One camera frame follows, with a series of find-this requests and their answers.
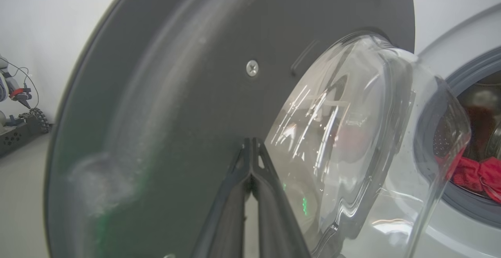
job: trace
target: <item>washing machine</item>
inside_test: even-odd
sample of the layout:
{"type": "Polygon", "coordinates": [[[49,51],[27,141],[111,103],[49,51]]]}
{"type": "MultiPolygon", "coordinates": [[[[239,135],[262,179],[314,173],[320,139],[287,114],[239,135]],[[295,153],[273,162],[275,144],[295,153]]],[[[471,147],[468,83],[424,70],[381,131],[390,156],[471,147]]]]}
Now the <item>washing machine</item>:
{"type": "MultiPolygon", "coordinates": [[[[423,63],[459,96],[501,70],[501,0],[414,0],[423,63]]],[[[448,183],[419,242],[417,257],[499,257],[501,206],[448,183]]]]}

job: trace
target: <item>white wall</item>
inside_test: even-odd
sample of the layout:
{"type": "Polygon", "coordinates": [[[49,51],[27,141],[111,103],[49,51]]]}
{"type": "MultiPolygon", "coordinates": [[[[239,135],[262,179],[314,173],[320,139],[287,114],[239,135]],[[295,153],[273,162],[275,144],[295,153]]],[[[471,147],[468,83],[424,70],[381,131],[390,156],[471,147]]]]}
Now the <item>white wall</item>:
{"type": "MultiPolygon", "coordinates": [[[[50,122],[83,46],[112,1],[0,0],[0,54],[30,69],[40,94],[38,108],[50,122]]],[[[15,71],[9,67],[11,74],[15,71]]],[[[18,73],[16,79],[22,85],[24,75],[18,73]]],[[[33,95],[31,106],[36,104],[33,95]]],[[[10,99],[0,103],[0,110],[7,116],[27,112],[10,99]]]]}

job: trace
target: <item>transparent plastic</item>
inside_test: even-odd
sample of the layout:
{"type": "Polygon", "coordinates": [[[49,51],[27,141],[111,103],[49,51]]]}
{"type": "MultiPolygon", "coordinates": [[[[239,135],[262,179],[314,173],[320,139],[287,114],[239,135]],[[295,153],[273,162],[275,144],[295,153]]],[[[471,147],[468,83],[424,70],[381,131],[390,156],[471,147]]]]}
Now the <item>transparent plastic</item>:
{"type": "Polygon", "coordinates": [[[393,258],[412,256],[469,136],[442,79],[357,33],[313,63],[265,144],[313,257],[393,258]]]}

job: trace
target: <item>robotic arm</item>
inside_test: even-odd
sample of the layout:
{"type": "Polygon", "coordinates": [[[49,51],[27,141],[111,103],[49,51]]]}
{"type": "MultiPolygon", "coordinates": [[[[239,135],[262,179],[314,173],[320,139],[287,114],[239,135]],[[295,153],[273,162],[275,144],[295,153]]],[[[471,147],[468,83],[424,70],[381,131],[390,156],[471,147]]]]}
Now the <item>robotic arm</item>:
{"type": "Polygon", "coordinates": [[[32,98],[31,89],[26,87],[26,84],[24,88],[19,87],[18,82],[9,74],[8,66],[7,59],[0,55],[0,101],[10,97],[13,101],[19,101],[22,105],[30,108],[27,100],[32,98]]]}

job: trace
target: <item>red cloth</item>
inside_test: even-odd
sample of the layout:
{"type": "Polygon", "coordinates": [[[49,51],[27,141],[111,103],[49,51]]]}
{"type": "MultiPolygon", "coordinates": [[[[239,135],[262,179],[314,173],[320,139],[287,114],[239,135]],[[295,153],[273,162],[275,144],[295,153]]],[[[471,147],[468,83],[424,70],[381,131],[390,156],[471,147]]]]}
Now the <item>red cloth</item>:
{"type": "Polygon", "coordinates": [[[472,191],[484,191],[492,200],[501,203],[501,161],[494,157],[481,163],[461,157],[452,181],[472,191]]]}

